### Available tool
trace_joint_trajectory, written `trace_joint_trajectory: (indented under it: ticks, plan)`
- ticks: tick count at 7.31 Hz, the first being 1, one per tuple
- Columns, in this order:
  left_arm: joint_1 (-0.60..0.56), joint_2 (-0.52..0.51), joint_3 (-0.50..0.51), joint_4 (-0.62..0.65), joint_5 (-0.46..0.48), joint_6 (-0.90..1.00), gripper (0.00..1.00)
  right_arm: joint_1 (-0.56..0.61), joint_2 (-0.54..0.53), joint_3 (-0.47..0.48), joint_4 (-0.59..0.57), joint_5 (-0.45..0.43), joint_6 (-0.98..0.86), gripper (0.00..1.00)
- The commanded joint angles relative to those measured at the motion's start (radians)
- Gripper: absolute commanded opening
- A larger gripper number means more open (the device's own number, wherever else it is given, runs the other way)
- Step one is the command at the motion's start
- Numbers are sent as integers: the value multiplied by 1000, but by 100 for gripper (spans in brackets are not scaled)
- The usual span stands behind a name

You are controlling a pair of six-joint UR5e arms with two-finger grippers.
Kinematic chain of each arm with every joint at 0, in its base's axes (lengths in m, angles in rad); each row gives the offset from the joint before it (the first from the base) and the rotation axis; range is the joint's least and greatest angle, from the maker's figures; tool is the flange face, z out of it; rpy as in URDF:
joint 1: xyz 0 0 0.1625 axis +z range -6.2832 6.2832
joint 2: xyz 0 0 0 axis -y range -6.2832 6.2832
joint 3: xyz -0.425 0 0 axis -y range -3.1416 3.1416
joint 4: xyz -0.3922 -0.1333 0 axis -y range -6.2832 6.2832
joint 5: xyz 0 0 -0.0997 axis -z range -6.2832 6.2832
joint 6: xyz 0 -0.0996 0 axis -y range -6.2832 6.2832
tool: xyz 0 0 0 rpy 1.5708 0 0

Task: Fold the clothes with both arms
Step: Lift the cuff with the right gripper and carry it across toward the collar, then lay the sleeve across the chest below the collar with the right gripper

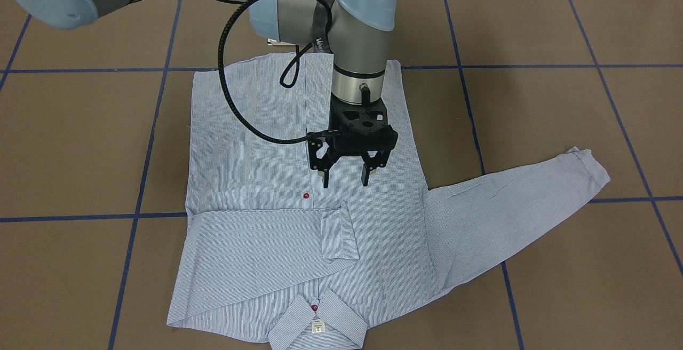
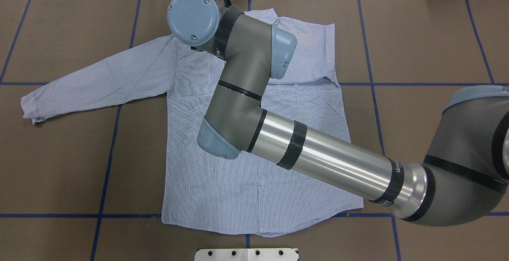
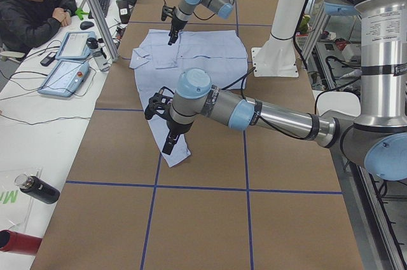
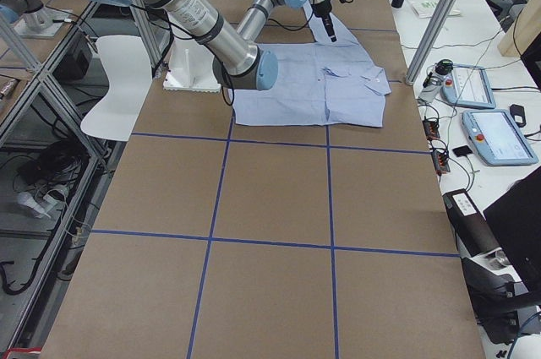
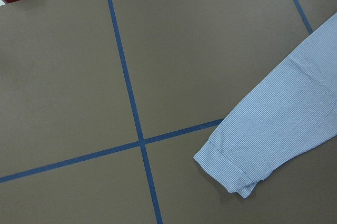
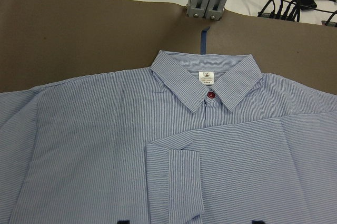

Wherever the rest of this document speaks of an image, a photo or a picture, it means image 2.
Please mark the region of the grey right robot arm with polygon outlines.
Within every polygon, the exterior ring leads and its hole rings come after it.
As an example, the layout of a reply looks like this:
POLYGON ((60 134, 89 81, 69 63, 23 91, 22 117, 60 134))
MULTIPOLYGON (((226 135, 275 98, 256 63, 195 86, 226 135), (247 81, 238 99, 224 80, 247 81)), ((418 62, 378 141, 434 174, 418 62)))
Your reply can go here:
POLYGON ((197 138, 214 156, 249 152, 423 226, 474 221, 507 191, 508 87, 454 93, 424 161, 402 165, 261 108, 269 80, 291 65, 294 34, 214 0, 171 0, 167 23, 185 45, 225 61, 197 138))

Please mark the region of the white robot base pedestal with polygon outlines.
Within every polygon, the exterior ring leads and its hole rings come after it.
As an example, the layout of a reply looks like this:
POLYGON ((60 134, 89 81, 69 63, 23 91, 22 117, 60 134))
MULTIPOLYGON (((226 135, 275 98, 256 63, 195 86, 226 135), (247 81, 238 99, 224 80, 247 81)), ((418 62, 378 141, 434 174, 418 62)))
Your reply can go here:
POLYGON ((299 251, 294 248, 231 248, 200 249, 195 261, 299 261, 299 251))

